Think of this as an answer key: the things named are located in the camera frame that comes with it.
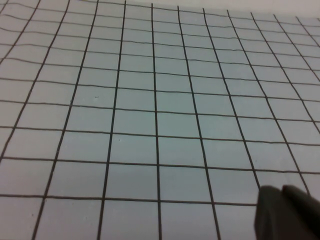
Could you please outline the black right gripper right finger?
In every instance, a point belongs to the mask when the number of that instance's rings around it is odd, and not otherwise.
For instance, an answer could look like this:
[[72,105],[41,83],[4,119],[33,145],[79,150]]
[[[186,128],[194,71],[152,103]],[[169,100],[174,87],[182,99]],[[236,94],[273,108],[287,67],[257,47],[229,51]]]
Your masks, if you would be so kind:
[[282,194],[288,199],[302,222],[320,239],[320,202],[294,185],[284,185]]

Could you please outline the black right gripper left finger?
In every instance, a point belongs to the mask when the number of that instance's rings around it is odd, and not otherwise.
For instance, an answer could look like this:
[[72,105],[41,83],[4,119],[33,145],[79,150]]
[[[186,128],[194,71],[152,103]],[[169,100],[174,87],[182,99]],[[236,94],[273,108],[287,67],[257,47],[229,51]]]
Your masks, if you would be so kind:
[[294,238],[295,214],[281,191],[266,185],[260,188],[254,220],[258,240],[289,240]]

